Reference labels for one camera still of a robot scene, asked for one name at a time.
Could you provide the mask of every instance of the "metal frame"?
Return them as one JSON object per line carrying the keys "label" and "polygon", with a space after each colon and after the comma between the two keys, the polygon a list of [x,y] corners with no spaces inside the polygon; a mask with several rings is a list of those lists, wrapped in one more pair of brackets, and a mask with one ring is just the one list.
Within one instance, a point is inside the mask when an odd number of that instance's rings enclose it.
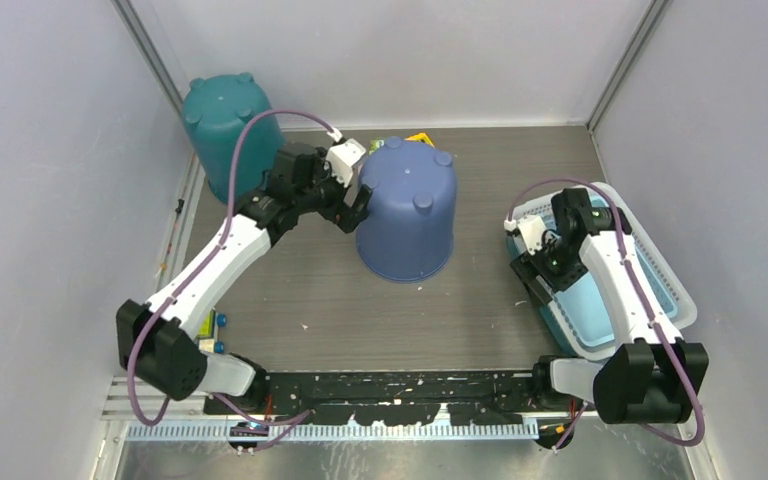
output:
{"label": "metal frame", "polygon": [[640,52],[643,51],[646,42],[652,36],[652,33],[658,26],[664,12],[671,3],[672,0],[652,0],[649,3],[649,8],[646,9],[646,13],[643,15],[643,19],[637,26],[634,35],[632,35],[631,42],[626,48],[622,59],[620,59],[620,63],[617,64],[617,68],[614,69],[611,79],[608,80],[608,85],[599,97],[599,101],[596,102],[596,108],[593,109],[593,113],[586,123],[587,130],[591,133],[593,133],[596,130],[596,127],[599,126],[599,122],[602,120],[602,117],[605,116],[605,112],[614,100],[617,91],[622,86],[623,81],[625,81],[625,78],[628,76],[634,63],[640,57]]}
{"label": "metal frame", "polygon": [[187,175],[179,191],[178,197],[184,203],[181,212],[176,214],[175,220],[170,226],[167,237],[169,241],[163,250],[160,260],[160,270],[157,272],[157,283],[154,290],[160,290],[175,278],[184,268],[184,256],[187,245],[190,242],[190,233],[193,229],[193,221],[198,210],[198,202],[201,199],[201,187],[204,184],[204,169],[198,158],[193,154]]}
{"label": "metal frame", "polygon": [[113,480],[125,449],[128,421],[104,421],[99,425],[98,450],[90,480]]}
{"label": "metal frame", "polygon": [[128,27],[128,31],[134,38],[134,43],[139,47],[140,52],[151,69],[151,73],[157,79],[161,90],[163,90],[172,108],[175,109],[175,113],[180,114],[181,106],[184,103],[181,92],[175,87],[172,75],[169,74],[166,64],[163,63],[163,58],[161,58],[160,53],[157,51],[157,47],[155,47],[154,42],[146,31],[145,25],[140,20],[131,0],[111,0],[111,2],[122,17],[122,22]]}
{"label": "metal frame", "polygon": [[[695,430],[691,430],[688,424],[678,425],[678,432],[681,438],[693,438]],[[687,462],[690,464],[690,470],[693,472],[693,476],[696,478],[710,478],[717,480],[720,478],[726,478],[720,475],[720,469],[717,468],[717,464],[714,458],[711,456],[711,450],[708,448],[708,441],[705,440],[697,447],[686,448],[684,451],[687,453]]]}

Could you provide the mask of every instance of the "black mount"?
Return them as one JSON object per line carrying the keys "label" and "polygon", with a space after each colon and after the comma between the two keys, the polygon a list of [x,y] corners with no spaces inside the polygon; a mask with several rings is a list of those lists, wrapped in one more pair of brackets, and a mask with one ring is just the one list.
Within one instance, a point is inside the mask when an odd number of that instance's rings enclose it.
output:
{"label": "black mount", "polygon": [[552,388],[552,377],[549,374],[549,365],[552,360],[559,358],[572,358],[560,355],[541,355],[531,370],[533,391],[531,398],[537,408],[542,410],[563,411],[570,404],[572,397],[565,393],[559,393]]}
{"label": "black mount", "polygon": [[[676,341],[673,350],[693,390],[708,370],[708,354],[701,343]],[[605,423],[684,423],[693,407],[663,345],[642,339],[623,344],[596,374],[593,399]]]}
{"label": "black mount", "polygon": [[[119,365],[128,368],[128,356],[137,335],[151,317],[148,304],[126,301],[116,312],[116,334],[119,341]],[[158,319],[137,359],[137,377],[168,395],[172,400],[189,397],[207,371],[207,357],[187,334],[179,328],[177,318]]]}
{"label": "black mount", "polygon": [[[631,234],[625,212],[617,210],[623,233]],[[565,291],[587,273],[578,252],[588,235],[616,230],[611,209],[594,207],[584,188],[565,188],[552,197],[552,213],[558,237],[545,243],[542,250],[523,252],[511,262],[514,273],[539,305],[547,305],[553,292]]]}
{"label": "black mount", "polygon": [[[243,194],[238,213],[267,230],[272,245],[293,229],[299,216],[318,212],[349,233],[369,215],[372,190],[362,186],[351,206],[344,203],[348,188],[332,175],[325,160],[327,150],[303,143],[289,143],[275,154],[274,166],[265,172],[266,186]],[[127,368],[137,336],[152,313],[148,304],[126,301],[116,312],[119,364]],[[173,400],[190,396],[207,370],[207,357],[180,328],[177,318],[158,319],[148,333],[137,359],[136,375]],[[255,368],[256,376],[246,395],[235,398],[244,409],[258,408],[266,398],[269,382],[259,365],[237,357]]]}
{"label": "black mount", "polygon": [[354,231],[369,215],[372,190],[363,185],[351,206],[344,203],[348,188],[331,174],[326,154],[324,148],[304,143],[284,145],[275,154],[266,186],[243,194],[237,200],[237,213],[267,230],[273,245],[306,213],[318,212],[343,232]]}

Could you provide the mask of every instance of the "wooden tabletop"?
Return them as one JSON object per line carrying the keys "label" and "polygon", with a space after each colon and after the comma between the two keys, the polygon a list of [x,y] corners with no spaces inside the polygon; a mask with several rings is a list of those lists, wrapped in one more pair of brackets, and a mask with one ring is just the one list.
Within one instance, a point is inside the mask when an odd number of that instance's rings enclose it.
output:
{"label": "wooden tabletop", "polygon": [[[351,132],[363,144],[415,130]],[[226,351],[270,370],[530,368],[558,352],[508,266],[502,219],[533,182],[572,176],[603,180],[583,127],[427,130],[452,153],[458,176],[455,248],[421,283],[371,273],[354,235],[303,217],[228,291],[217,310]],[[289,140],[327,145],[318,132]],[[547,187],[535,196],[557,188]],[[224,205],[205,187],[187,249],[191,259],[216,234]]]}

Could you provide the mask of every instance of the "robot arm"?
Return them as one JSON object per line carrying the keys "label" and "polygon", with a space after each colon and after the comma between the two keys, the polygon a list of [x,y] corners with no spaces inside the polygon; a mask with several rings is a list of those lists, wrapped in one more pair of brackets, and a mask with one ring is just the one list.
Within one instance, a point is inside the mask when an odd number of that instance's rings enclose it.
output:
{"label": "robot arm", "polygon": [[[538,364],[535,372],[547,378],[546,389],[592,403],[606,423],[682,423],[692,406],[653,330],[659,323],[678,353],[696,392],[705,376],[708,356],[698,343],[687,343],[660,308],[648,282],[640,282],[654,310],[644,311],[627,268],[639,279],[645,275],[637,259],[631,225],[622,210],[621,231],[608,208],[590,203],[586,189],[565,189],[552,198],[557,236],[547,239],[539,216],[505,223],[505,229],[524,251],[511,266],[537,300],[547,304],[553,294],[572,286],[590,272],[605,302],[614,332],[616,352],[603,365],[579,358],[556,358]],[[628,252],[628,267],[620,258],[619,239]]]}
{"label": "robot arm", "polygon": [[[262,257],[307,213],[319,213],[349,233],[366,218],[372,194],[363,186],[351,206],[344,203],[354,177],[353,167],[366,153],[356,141],[342,141],[329,150],[290,143],[275,155],[267,184],[235,202],[236,215],[220,245],[223,223],[210,242],[167,286],[145,303],[128,300],[116,314],[119,360],[128,364],[135,340],[148,319],[168,299],[174,301],[149,333],[137,359],[137,376],[182,400],[194,391],[231,396],[246,394],[256,375],[248,361],[234,355],[202,352],[194,339],[207,313],[255,260]],[[213,255],[212,260],[204,260]],[[186,288],[176,290],[194,273]]]}

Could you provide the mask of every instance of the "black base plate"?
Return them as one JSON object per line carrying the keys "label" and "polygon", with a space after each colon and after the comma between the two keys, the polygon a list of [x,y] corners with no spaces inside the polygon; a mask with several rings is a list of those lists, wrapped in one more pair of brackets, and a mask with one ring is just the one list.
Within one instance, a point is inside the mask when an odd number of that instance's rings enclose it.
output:
{"label": "black base plate", "polygon": [[[443,403],[455,426],[518,424],[522,417],[515,412],[538,409],[530,370],[270,372],[268,383],[273,415],[311,409],[305,423],[317,425],[345,425],[352,416],[360,425],[427,424]],[[265,413],[266,396],[258,403],[238,406]],[[204,412],[233,414],[215,399],[205,402]]]}

